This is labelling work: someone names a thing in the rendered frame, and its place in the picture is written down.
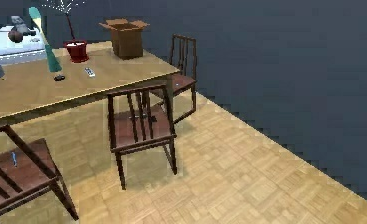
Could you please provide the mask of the open brown cardboard box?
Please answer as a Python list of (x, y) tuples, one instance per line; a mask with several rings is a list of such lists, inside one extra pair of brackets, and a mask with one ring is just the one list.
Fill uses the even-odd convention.
[(142, 31), (148, 23), (122, 18), (107, 20), (101, 26), (110, 31), (113, 52), (120, 59), (129, 60), (143, 56)]

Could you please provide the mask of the dark brown wooden chair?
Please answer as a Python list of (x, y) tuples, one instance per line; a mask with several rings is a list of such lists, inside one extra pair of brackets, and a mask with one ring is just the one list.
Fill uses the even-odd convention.
[(173, 34), (168, 63), (178, 69), (172, 75), (173, 96), (191, 90), (191, 109), (174, 120), (177, 124), (196, 111), (197, 41), (195, 38)]
[[(128, 111), (116, 113), (114, 98), (126, 96)], [(109, 93), (108, 131), (123, 190), (126, 180), (122, 156), (162, 146), (172, 172), (177, 174), (172, 107), (165, 84)]]
[(52, 191), (77, 221), (75, 205), (44, 138), (26, 143), (10, 125), (0, 125), (16, 148), (0, 153), (0, 216)]

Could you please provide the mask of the red pot house plant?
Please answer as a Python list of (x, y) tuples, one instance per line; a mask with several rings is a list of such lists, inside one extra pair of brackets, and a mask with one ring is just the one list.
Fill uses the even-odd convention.
[(45, 0), (42, 4), (43, 7), (57, 10), (65, 15), (70, 30), (71, 40), (65, 41), (63, 47), (67, 50), (70, 60), (73, 63), (82, 63), (89, 59), (87, 55), (87, 42), (76, 38), (70, 19), (70, 12), (74, 6), (79, 5), (78, 1), (79, 0)]

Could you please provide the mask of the light wooden dining table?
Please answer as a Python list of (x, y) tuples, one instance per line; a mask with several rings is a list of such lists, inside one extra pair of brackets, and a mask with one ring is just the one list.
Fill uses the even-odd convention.
[[(177, 71), (145, 51), (143, 56), (122, 60), (109, 41), (87, 46), (89, 60), (70, 61), (67, 51), (57, 49), (63, 81), (55, 81), (45, 60), (8, 65), (0, 80), (0, 123), (16, 124), (54, 112), (103, 99), (108, 93), (152, 82), (164, 83)], [(95, 77), (84, 70), (90, 68)]]

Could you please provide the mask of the grey brown plush toy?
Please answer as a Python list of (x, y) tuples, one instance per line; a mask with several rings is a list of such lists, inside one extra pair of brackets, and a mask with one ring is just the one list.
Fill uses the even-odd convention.
[(24, 36), (35, 36), (36, 31), (30, 30), (24, 20), (20, 16), (12, 16), (11, 22), (13, 28), (9, 31), (8, 37), (14, 43), (23, 41)]

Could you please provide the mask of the white bed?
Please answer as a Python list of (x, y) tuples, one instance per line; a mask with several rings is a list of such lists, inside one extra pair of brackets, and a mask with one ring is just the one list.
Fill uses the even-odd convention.
[(20, 43), (14, 43), (8, 38), (11, 29), (12, 26), (0, 29), (0, 64), (25, 63), (47, 58), (44, 42), (37, 28), (34, 28), (34, 36), (24, 36)]

